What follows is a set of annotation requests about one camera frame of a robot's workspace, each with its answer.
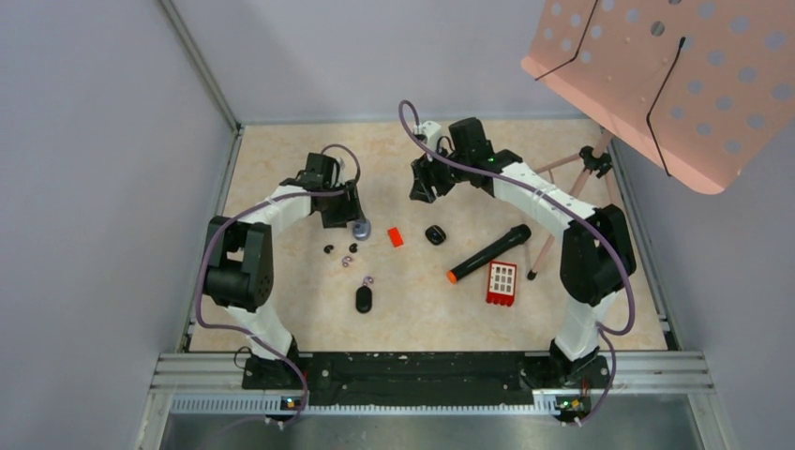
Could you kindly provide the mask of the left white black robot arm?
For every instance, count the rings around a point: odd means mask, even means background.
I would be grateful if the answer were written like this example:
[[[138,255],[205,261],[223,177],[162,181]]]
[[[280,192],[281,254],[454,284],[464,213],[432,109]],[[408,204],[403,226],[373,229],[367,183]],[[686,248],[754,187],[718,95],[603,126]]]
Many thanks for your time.
[[[289,355],[293,334],[281,322],[269,297],[275,285],[274,242],[292,225],[313,214],[325,229],[365,221],[358,195],[361,166],[344,174],[341,159],[326,149],[307,155],[303,170],[279,183],[263,201],[233,217],[215,216],[207,226],[197,297],[208,296],[235,320],[231,330],[251,342],[266,361],[265,376],[278,387],[297,382],[301,364]]]

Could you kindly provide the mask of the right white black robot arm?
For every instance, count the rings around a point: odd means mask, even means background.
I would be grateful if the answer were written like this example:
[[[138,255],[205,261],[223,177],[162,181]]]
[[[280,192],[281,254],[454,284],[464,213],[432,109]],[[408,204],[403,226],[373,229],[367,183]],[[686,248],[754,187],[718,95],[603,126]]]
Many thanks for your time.
[[[561,242],[559,274],[568,300],[562,327],[550,344],[549,372],[562,386],[576,385],[608,330],[609,307],[619,293],[631,291],[629,278],[637,263],[623,211],[614,204],[583,202],[544,179],[518,154],[494,151],[474,117],[451,127],[451,150],[443,147],[443,130],[435,122],[403,128],[424,153],[412,162],[411,200],[433,203],[467,183],[516,207]]]

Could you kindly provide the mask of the black earbud charging case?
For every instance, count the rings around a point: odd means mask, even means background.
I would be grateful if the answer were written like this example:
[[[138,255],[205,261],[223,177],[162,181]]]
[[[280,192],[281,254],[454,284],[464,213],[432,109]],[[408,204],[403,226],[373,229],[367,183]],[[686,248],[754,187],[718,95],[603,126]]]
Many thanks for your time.
[[[369,286],[360,286],[355,293],[355,309],[361,314],[367,314],[372,310],[373,293]]]

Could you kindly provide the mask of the lavender earbud charging case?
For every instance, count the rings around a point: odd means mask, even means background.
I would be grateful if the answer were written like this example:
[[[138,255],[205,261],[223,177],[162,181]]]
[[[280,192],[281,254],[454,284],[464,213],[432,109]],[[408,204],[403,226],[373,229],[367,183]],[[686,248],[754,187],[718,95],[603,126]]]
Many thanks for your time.
[[[371,235],[371,222],[366,219],[358,219],[352,225],[352,237],[357,241],[366,241]]]

